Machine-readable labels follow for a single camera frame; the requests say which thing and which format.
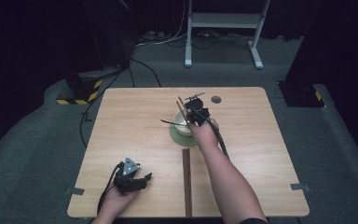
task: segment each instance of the wrist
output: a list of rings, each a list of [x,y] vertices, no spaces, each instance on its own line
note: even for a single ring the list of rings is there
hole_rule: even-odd
[[[116,211],[115,205],[110,200],[105,200],[101,207],[100,213],[94,219],[93,224],[111,224],[118,216],[119,212]]]

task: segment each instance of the chopsticks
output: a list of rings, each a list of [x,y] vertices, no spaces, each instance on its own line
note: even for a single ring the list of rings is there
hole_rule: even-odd
[[[184,177],[184,188],[185,188],[185,211],[186,217],[193,216],[192,198],[191,198],[191,172],[190,172],[190,149],[182,149],[183,157],[183,177]]]
[[[188,125],[188,120],[187,120],[187,118],[186,118],[186,115],[185,115],[185,113],[183,112],[184,111],[184,109],[182,109],[182,107],[179,105],[179,102],[177,102],[176,101],[176,104],[178,105],[178,107],[179,107],[179,111],[180,111],[180,113],[182,114],[182,116],[183,116],[183,118],[185,119],[185,121],[186,121],[186,125]]]

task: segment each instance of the wooden table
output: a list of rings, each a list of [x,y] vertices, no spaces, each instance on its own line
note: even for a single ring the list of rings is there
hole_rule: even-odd
[[[265,91],[246,88],[109,89],[95,120],[76,188],[70,217],[95,217],[100,195],[114,167],[130,157],[141,163],[137,178],[152,179],[122,217],[184,217],[182,147],[170,137],[178,96],[206,91],[200,99],[218,121],[233,164],[247,178],[267,217],[303,217],[309,207]],[[220,104],[212,96],[222,99]],[[190,148],[193,217],[220,217],[205,161]]]

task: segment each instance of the metal stand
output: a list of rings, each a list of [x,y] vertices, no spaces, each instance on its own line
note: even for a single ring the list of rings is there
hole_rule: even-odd
[[[260,14],[227,14],[227,13],[193,13],[193,0],[188,4],[188,23],[185,67],[191,67],[191,29],[193,27],[216,27],[216,28],[251,28],[255,29],[253,41],[249,41],[249,48],[255,61],[255,67],[262,69],[260,56],[256,46],[263,28],[264,20],[269,9],[269,1],[264,2],[263,10]]]

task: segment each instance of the white stand leg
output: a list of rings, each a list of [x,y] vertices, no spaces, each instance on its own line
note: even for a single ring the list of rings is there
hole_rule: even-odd
[[[186,54],[185,54],[185,67],[191,67],[191,14],[192,14],[193,1],[190,0],[188,4],[188,19],[187,19],[187,41],[186,41]]]
[[[261,59],[260,59],[260,56],[258,55],[257,49],[252,48],[253,41],[249,41],[248,44],[249,44],[249,49],[251,50],[252,56],[253,56],[254,61],[255,61],[255,67],[257,69],[263,69],[263,64],[261,63]]]

